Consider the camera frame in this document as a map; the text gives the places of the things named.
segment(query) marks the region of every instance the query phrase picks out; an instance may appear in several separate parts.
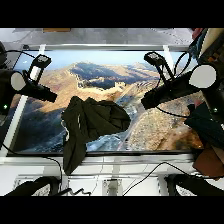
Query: mountain landscape image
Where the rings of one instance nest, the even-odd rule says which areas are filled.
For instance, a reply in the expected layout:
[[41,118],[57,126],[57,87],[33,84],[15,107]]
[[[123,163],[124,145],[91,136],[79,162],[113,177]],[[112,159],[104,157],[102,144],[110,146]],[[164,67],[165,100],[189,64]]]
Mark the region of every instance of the mountain landscape image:
[[[66,131],[61,112],[72,96],[82,100],[114,101],[131,118],[127,131],[87,143],[87,151],[145,151],[201,148],[197,134],[183,124],[184,118],[164,114],[157,109],[145,111],[144,94],[159,80],[156,69],[142,62],[130,64],[97,64],[78,61],[62,68],[45,70],[40,84],[58,94],[55,103],[29,97],[14,144],[14,151],[61,152]],[[160,105],[176,114],[187,115],[187,105],[203,100],[200,93]]]

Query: white circular cap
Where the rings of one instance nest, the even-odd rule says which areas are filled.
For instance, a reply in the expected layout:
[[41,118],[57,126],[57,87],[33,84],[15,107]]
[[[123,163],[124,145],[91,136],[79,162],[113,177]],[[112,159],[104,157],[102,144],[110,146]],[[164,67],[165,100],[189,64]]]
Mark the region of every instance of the white circular cap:
[[197,88],[208,88],[215,80],[216,70],[210,65],[201,65],[193,71],[189,84]]
[[23,79],[23,76],[20,73],[15,72],[11,76],[11,85],[13,89],[19,91],[26,85],[26,83]]

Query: gray floor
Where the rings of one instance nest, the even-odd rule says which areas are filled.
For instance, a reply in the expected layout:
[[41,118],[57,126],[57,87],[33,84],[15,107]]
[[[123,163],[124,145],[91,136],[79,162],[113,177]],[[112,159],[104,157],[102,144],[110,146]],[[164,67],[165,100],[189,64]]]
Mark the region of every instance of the gray floor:
[[43,33],[42,28],[0,28],[0,41],[17,44],[189,45],[188,28],[72,28]]

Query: brown box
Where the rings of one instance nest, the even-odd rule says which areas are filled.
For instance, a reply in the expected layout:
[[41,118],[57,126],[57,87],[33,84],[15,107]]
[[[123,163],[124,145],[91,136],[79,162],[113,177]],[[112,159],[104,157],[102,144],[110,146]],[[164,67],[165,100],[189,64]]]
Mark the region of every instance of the brown box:
[[43,32],[70,32],[71,28],[43,28]]

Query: blue sky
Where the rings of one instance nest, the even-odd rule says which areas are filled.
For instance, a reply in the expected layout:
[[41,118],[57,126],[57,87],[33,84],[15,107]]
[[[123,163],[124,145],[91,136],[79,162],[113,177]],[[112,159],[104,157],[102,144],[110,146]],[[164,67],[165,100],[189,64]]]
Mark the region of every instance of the blue sky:
[[[27,51],[27,53],[37,56],[38,51]],[[51,58],[52,62],[47,70],[63,68],[75,62],[88,61],[95,64],[126,65],[136,62],[145,63],[144,55],[148,51],[99,51],[99,50],[54,50],[45,51],[45,55]],[[176,62],[181,52],[171,52],[173,61]],[[33,58],[22,54],[14,69],[29,69]]]

